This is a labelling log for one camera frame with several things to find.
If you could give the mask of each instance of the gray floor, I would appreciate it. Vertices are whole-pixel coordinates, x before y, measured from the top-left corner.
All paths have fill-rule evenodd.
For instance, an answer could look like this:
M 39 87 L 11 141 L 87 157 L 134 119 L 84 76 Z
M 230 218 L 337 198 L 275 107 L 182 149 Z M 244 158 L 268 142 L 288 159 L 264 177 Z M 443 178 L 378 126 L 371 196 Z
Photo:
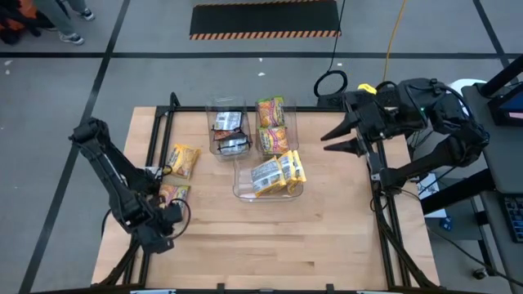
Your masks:
M 15 293 L 20 288 L 68 158 L 67 136 L 78 125 L 89 97 L 96 98 L 93 116 L 110 125 L 113 141 L 120 148 L 132 109 L 139 105 L 166 104 L 171 91 L 178 94 L 183 105 L 203 105 L 210 97 L 230 95 L 243 96 L 248 103 L 261 97 L 284 95 L 295 98 L 299 105 L 315 104 L 312 86 L 328 68 L 329 59 L 268 58 L 264 53 L 249 58 L 120 56 L 110 60 L 99 92 L 92 93 L 101 53 L 107 48 L 120 8 L 126 1 L 87 0 L 97 18 L 92 23 L 74 21 L 86 38 L 81 47 L 60 43 L 56 34 L 50 32 L 43 32 L 40 38 L 24 36 L 15 47 L 0 43 L 2 292 Z M 190 41 L 192 6 L 204 2 L 208 1 L 131 0 L 114 52 L 269 54 L 329 52 L 333 48 L 330 38 Z M 511 53 L 511 58 L 523 53 L 523 31 L 517 23 L 523 2 L 483 0 L 481 3 L 503 50 Z M 400 5 L 401 0 L 347 2 L 337 51 L 382 53 L 353 54 L 351 58 L 334 61 L 334 68 L 349 74 L 351 89 L 361 82 L 381 82 L 382 57 Z M 100 59 L 83 58 L 81 54 L 78 58 L 28 58 L 24 52 L 98 52 Z M 393 56 L 387 77 L 395 82 L 416 77 L 444 82 L 459 78 L 488 79 L 502 68 L 500 57 L 505 58 L 497 55 L 472 0 L 408 2 L 392 52 L 434 53 Z M 476 55 L 463 55 L 466 59 L 459 59 L 460 55 L 455 53 Z M 320 92 L 336 90 L 338 83 L 335 78 L 325 81 Z M 78 158 L 33 291 L 89 285 L 101 240 L 101 217 L 107 208 L 106 192 L 91 167 Z M 442 285 L 480 292 L 508 291 L 507 284 L 498 278 L 480 282 L 471 279 L 470 271 L 477 266 L 448 244 L 433 241 Z M 477 252 L 474 244 L 463 245 Z

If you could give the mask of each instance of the small snack packet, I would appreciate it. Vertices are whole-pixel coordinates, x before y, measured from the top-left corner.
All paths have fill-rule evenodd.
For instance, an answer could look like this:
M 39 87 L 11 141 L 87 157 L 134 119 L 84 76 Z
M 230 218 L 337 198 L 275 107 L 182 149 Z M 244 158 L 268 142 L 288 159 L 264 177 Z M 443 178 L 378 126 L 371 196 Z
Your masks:
M 191 148 L 188 145 L 175 144 L 174 150 L 167 160 L 167 165 L 171 167 L 172 174 L 189 179 L 200 152 L 200 149 Z
M 242 133 L 242 130 L 238 127 L 231 131 L 214 131 L 213 140 L 233 140 L 239 139 L 246 136 Z
M 260 142 L 266 154 L 283 154 L 288 151 L 285 127 L 260 127 Z
M 242 113 L 239 111 L 219 112 L 212 126 L 213 131 L 233 131 L 242 126 Z
M 295 182 L 296 178 L 296 168 L 294 166 L 293 151 L 289 150 L 285 152 L 282 156 L 278 158 L 279 164 L 281 164 L 281 169 L 284 172 L 284 179 L 287 185 L 289 183 Z M 275 187 L 271 193 L 276 193 L 281 190 L 283 187 Z
M 160 185 L 159 191 L 159 196 L 162 199 L 160 207 L 165 208 L 171 202 L 174 202 L 175 204 L 180 206 L 181 214 L 183 216 L 183 211 L 185 210 L 186 205 L 182 201 L 176 201 L 174 199 L 182 199 L 187 201 L 187 194 L 189 194 L 188 185 L 175 186 L 169 184 L 162 184 Z
M 305 171 L 302 165 L 302 160 L 300 159 L 300 155 L 297 153 L 296 150 L 293 151 L 293 163 L 294 168 L 296 170 L 296 177 L 295 180 L 290 180 L 290 182 L 287 182 L 287 191 L 289 193 L 294 192 L 296 186 L 299 183 L 304 183 L 307 181 L 307 178 L 305 177 Z
M 261 127 L 281 127 L 285 125 L 284 98 L 276 96 L 257 102 Z
M 248 150 L 249 142 L 245 136 L 243 139 L 221 141 L 218 151 L 223 155 L 241 154 Z
M 256 197 L 276 187 L 285 186 L 284 172 L 276 156 L 253 168 L 251 177 Z

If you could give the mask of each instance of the black and orange striped mat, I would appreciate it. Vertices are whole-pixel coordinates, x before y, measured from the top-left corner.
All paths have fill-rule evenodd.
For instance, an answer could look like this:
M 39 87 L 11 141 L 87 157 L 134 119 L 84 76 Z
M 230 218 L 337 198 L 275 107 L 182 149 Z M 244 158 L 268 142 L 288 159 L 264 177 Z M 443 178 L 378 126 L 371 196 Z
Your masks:
M 201 4 L 193 9 L 190 39 L 336 37 L 338 20 L 335 0 Z

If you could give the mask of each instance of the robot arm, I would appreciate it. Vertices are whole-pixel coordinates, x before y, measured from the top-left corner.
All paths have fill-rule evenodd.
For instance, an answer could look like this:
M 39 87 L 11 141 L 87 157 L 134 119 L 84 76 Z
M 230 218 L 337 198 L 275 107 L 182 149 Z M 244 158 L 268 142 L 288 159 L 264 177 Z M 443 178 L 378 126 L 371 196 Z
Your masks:
M 321 138 L 330 140 L 356 129 L 354 139 L 324 149 L 357 156 L 365 154 L 373 180 L 379 180 L 383 190 L 402 187 L 408 179 L 438 167 L 466 167 L 478 159 L 489 143 L 489 134 L 474 121 L 470 110 L 468 115 L 463 114 L 461 96 L 435 79 L 403 81 L 395 86 L 394 94 L 399 106 L 385 109 L 378 103 L 380 91 L 377 95 L 362 91 L 342 93 L 346 116 L 339 126 Z M 423 158 L 400 168 L 384 167 L 372 144 L 421 131 L 429 120 L 434 131 L 449 136 Z
M 136 168 L 113 145 L 105 122 L 89 118 L 69 137 L 80 148 L 109 193 L 116 221 L 134 234 L 144 252 L 161 253 L 174 247 L 173 225 L 182 221 L 181 208 L 171 203 L 159 207 L 160 180 L 148 170 Z

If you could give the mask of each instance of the wooden tabletop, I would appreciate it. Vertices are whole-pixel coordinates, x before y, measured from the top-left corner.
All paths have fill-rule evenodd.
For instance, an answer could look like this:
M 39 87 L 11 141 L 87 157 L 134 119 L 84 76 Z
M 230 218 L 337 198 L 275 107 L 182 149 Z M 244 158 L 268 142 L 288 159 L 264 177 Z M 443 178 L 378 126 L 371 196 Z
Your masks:
M 254 114 L 249 115 L 253 129 Z M 232 163 L 219 163 L 209 152 L 206 114 L 175 113 L 171 145 L 202 150 L 190 179 L 193 217 L 174 249 L 151 256 L 147 287 L 212 289 L 225 283 L 228 289 L 322 290 L 326 283 L 333 283 L 337 290 L 386 289 L 378 228 L 369 209 L 371 189 L 365 159 L 325 152 L 326 144 L 320 142 L 342 117 L 336 113 L 297 114 L 299 153 L 307 176 L 298 199 L 243 203 L 232 192 Z M 145 165 L 153 121 L 154 108 L 134 109 L 124 153 L 137 167 Z M 159 134 L 161 142 L 162 129 Z M 403 137 L 385 142 L 385 149 L 390 167 L 409 161 Z M 414 185 L 405 188 L 416 193 Z M 438 283 L 419 201 L 398 195 L 396 207 L 405 249 L 426 276 Z M 129 235 L 110 217 L 94 283 L 113 269 L 129 241 Z M 141 257 L 139 252 L 133 281 L 137 281 Z M 400 284 L 395 255 L 392 262 Z

